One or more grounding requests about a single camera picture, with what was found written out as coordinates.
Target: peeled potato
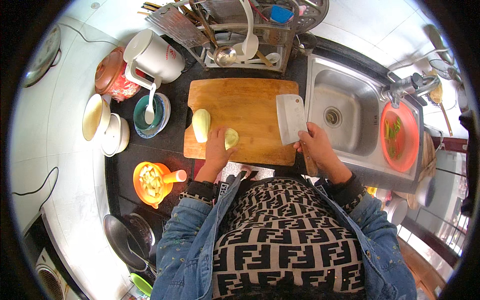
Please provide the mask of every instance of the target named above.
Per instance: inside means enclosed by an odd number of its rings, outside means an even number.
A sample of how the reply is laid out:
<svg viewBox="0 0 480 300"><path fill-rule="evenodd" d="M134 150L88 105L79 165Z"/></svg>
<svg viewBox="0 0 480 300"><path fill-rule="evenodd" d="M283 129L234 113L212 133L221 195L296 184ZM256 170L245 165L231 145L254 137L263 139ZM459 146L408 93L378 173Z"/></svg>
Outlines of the peeled potato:
<svg viewBox="0 0 480 300"><path fill-rule="evenodd" d="M225 149L234 147L239 142L239 134L232 128L228 128L225 131Z"/></svg>
<svg viewBox="0 0 480 300"><path fill-rule="evenodd" d="M197 110L192 117L193 133L199 143L205 143L210 130L210 114L206 109Z"/></svg>

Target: frying pan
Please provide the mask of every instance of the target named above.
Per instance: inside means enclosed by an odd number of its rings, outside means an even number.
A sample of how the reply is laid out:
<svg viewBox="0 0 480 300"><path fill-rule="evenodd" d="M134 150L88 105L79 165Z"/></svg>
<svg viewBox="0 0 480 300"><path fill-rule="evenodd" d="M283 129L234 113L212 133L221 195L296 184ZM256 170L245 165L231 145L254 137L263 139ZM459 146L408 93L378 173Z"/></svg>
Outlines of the frying pan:
<svg viewBox="0 0 480 300"><path fill-rule="evenodd" d="M144 252L146 245L137 240L130 230L117 218L106 215L103 218L103 230L113 251L132 269L143 272L150 264L143 258L148 255Z"/></svg>

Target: wooden cutting board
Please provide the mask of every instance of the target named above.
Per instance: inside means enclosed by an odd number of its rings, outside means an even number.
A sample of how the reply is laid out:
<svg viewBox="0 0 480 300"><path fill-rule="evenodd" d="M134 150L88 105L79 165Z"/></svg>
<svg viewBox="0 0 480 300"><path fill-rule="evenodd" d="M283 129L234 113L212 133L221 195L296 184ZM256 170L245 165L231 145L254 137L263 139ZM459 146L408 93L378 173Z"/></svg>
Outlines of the wooden cutting board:
<svg viewBox="0 0 480 300"><path fill-rule="evenodd" d="M210 129L226 125L239 134L231 161L293 166L295 149L282 145L276 116L276 96L298 95L296 82L258 78L222 78L190 83L188 106L210 113ZM183 155L205 159L205 143L198 143L190 125L185 130Z"/></svg>

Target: kettle handle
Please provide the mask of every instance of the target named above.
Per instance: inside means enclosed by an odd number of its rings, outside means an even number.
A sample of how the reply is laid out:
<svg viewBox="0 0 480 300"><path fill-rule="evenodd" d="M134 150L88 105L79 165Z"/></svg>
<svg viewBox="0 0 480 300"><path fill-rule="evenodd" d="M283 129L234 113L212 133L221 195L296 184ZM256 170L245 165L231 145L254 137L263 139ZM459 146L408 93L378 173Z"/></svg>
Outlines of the kettle handle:
<svg viewBox="0 0 480 300"><path fill-rule="evenodd" d="M146 89L152 88L152 83L145 78L139 76L135 70L137 69L137 62L136 61L128 61L127 67L125 68L125 78L130 80L131 82L143 86Z"/></svg>

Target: left hand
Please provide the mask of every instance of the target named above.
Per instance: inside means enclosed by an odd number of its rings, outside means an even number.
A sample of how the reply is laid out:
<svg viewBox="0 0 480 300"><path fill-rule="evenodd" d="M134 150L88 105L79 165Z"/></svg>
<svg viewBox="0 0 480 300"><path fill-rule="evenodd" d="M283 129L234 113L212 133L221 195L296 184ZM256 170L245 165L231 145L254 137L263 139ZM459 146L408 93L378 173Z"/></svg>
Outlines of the left hand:
<svg viewBox="0 0 480 300"><path fill-rule="evenodd" d="M205 150L205 165L195 177L195 181L214 182L220 171L227 165L230 156L237 151L233 147L225 149L225 131L227 127L217 127L208 133Z"/></svg>

